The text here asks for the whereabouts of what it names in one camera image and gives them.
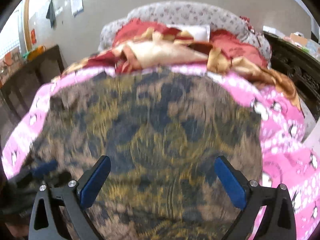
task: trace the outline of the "blue gripper pad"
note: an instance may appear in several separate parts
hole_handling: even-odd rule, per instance
[[[216,158],[214,162],[214,171],[220,179],[233,205],[236,208],[243,210],[247,203],[245,191],[230,169],[219,157]]]
[[[31,171],[32,176],[37,179],[42,179],[44,175],[47,175],[50,171],[54,171],[57,169],[58,162],[56,160],[52,160],[48,163],[43,163],[39,167],[33,169]]]
[[[80,206],[82,209],[89,208],[93,205],[100,189],[102,188],[104,182],[106,181],[110,170],[111,170],[111,160],[108,156],[102,156],[100,165],[95,169],[88,182],[85,184],[80,192]]]

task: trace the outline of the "pink bed sheet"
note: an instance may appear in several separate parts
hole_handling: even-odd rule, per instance
[[[277,187],[280,183],[287,185],[295,212],[297,239],[308,239],[320,221],[320,169],[317,156],[301,143],[304,135],[302,113],[274,87],[257,90],[234,73],[226,76],[207,73],[206,66],[199,64],[172,66],[171,70],[184,74],[208,75],[224,87],[238,104],[251,107],[261,114],[263,174],[260,184],[265,187]],[[93,67],[45,84],[38,90],[30,111],[14,129],[4,147],[2,163],[8,178],[20,171],[32,142],[41,132],[49,110],[50,96],[63,87],[83,82],[103,71],[115,76],[112,67]],[[263,213],[262,208],[250,239],[257,232]]]

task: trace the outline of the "brown patterned blanket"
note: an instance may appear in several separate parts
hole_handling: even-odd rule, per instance
[[[54,158],[78,179],[109,156],[111,173],[88,210],[105,239],[218,240],[239,211],[213,162],[224,155],[259,180],[259,131],[260,116],[208,77],[103,73],[51,98],[29,165]]]

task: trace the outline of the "floor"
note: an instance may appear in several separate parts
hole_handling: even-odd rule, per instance
[[[21,84],[20,91],[27,106],[30,107],[32,104],[33,98],[40,87],[40,84],[34,74],[29,74],[28,76],[26,76],[25,80],[26,80],[25,83]],[[10,99],[13,105],[15,106],[15,108],[17,109],[17,112],[19,113],[19,115],[24,116],[26,113],[23,110],[22,106],[20,105],[16,96],[14,94],[11,94]],[[3,148],[10,134],[14,129],[14,126],[9,121],[8,115],[2,106],[0,106],[0,116],[1,116],[0,118],[1,146]]]

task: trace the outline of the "carved wooden cabinet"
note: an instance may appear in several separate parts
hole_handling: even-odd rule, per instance
[[[287,75],[313,117],[320,116],[320,62],[289,42],[264,33],[272,49],[271,66]]]

